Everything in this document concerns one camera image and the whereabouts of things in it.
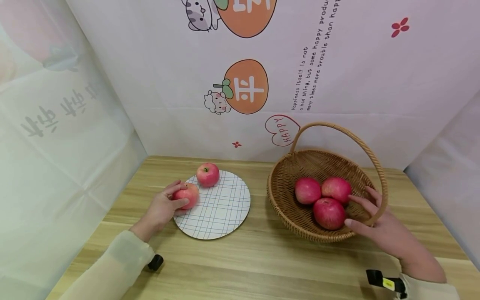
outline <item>yellow label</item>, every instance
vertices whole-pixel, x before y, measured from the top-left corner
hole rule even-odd
[[[389,290],[395,291],[395,282],[390,279],[384,278],[384,287]]]

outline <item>white backdrop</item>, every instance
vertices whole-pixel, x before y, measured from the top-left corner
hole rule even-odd
[[[478,1],[67,2],[150,155],[275,161],[324,120],[404,169],[479,90]],[[370,165],[329,129],[300,145]]]
[[[145,155],[66,2],[0,1],[0,298],[44,299]]]
[[[406,172],[480,269],[480,93]]]

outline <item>apple in hand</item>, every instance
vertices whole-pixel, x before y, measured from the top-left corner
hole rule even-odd
[[[189,182],[186,182],[185,185],[187,186],[186,190],[178,190],[172,195],[172,200],[187,198],[190,201],[180,209],[190,209],[194,207],[198,201],[199,192],[197,186]]]
[[[313,216],[320,226],[328,230],[342,228],[343,222],[347,218],[343,206],[332,198],[322,198],[315,202]]]
[[[322,196],[334,198],[343,206],[346,206],[350,201],[348,195],[351,193],[352,187],[350,186],[350,183],[342,178],[330,177],[322,184]]]
[[[302,204],[313,204],[322,197],[322,188],[314,178],[300,178],[295,183],[295,197]]]
[[[220,170],[215,164],[205,163],[197,169],[198,183],[206,188],[216,185],[220,178]]]

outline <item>chinese character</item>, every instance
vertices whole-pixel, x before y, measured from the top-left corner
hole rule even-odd
[[[27,121],[27,123],[30,127],[28,127],[25,124],[21,124],[23,129],[28,131],[28,133],[29,133],[28,136],[34,136],[34,135],[38,135],[39,137],[44,136],[43,135],[43,130],[41,130],[37,125],[39,122],[45,128],[52,127],[52,129],[50,131],[52,133],[57,129],[57,126],[54,126],[54,125],[57,124],[58,121],[55,121],[55,122],[53,121],[56,117],[55,113],[53,111],[51,111],[50,109],[48,109],[48,110],[44,109],[42,106],[39,106],[38,108],[40,109],[41,113],[43,114],[43,117],[40,116],[40,115],[37,115],[36,118],[37,118],[38,121],[33,121],[32,118],[25,117],[25,120]]]
[[[68,99],[66,97],[63,97],[63,102],[65,102],[65,104],[60,103],[60,105],[67,112],[65,114],[66,116],[72,115],[72,116],[76,117],[77,116],[77,113],[76,113],[77,110],[79,110],[81,108],[84,108],[82,110],[82,113],[85,112],[84,97],[83,97],[82,94],[75,92],[75,90],[72,90],[72,91],[73,91],[73,95],[74,95],[74,97],[72,97],[72,102],[68,101]]]
[[[85,87],[85,90],[87,93],[90,95],[92,99],[96,100],[96,95],[98,95],[98,92],[96,91],[96,88],[93,86],[91,82],[88,83],[88,85]]]
[[[252,2],[256,5],[262,4],[262,0],[247,0],[247,5],[241,4],[240,0],[233,1],[233,11],[234,12],[244,12],[245,9],[248,13],[252,12]],[[267,6],[267,10],[270,10],[270,0],[265,0],[265,5]]]
[[[238,78],[233,78],[233,83],[235,85],[235,98],[237,101],[240,101],[240,98],[243,100],[247,100],[249,97],[247,94],[243,94],[240,97],[240,93],[248,93],[250,94],[250,102],[253,102],[253,94],[254,93],[263,93],[265,90],[262,88],[255,88],[254,87],[254,77],[250,76],[248,78],[249,82],[246,82],[245,80],[240,81],[240,85],[246,86],[246,87],[239,87],[239,79]]]

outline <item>basket rim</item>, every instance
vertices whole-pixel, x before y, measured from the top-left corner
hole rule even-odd
[[[360,167],[359,164],[357,164],[356,162],[352,161],[351,159],[348,159],[346,158],[345,156],[341,155],[341,154],[338,154],[338,153],[335,153],[333,151],[329,151],[329,150],[326,150],[326,149],[323,149],[323,148],[307,148],[307,149],[301,149],[301,150],[295,150],[293,152],[288,152],[287,154],[283,155],[273,166],[272,170],[270,171],[270,174],[268,175],[268,180],[267,180],[267,183],[268,183],[268,198],[270,199],[270,204],[273,205],[274,207],[274,210],[275,212],[277,213],[277,215],[281,218],[283,218],[285,221],[287,221],[293,228],[295,228],[296,230],[302,232],[303,234],[307,235],[307,236],[310,236],[310,237],[314,237],[314,238],[317,238],[317,239],[321,239],[321,240],[333,240],[334,238],[331,237],[331,236],[328,236],[328,235],[321,235],[321,234],[317,234],[317,233],[312,233],[310,231],[307,231],[305,230],[304,228],[298,226],[297,224],[295,224],[293,221],[291,221],[281,210],[280,208],[278,207],[278,204],[276,203],[275,201],[275,198],[273,197],[273,194],[272,194],[272,175],[273,175],[273,172],[275,171],[276,167],[278,166],[278,164],[280,164],[281,162],[283,162],[285,159],[287,159],[288,157],[294,155],[295,153],[300,153],[300,152],[309,152],[309,151],[316,151],[316,152],[325,152],[325,153],[329,153],[329,154],[333,154],[335,156],[338,156],[340,158],[343,158],[347,161],[349,161],[350,163],[352,163],[353,165],[357,166],[360,170],[362,170],[362,168]],[[374,190],[377,190],[377,188],[375,187],[372,179],[370,178],[370,176],[368,176],[366,173],[365,173],[365,176],[370,179],[370,182],[372,182],[372,187]],[[347,238],[350,238],[352,236],[355,236],[356,233],[353,232],[351,229],[348,233],[344,233],[344,234],[341,234],[341,235],[338,235],[338,236],[335,236],[335,240],[344,240],[344,239],[347,239]]]

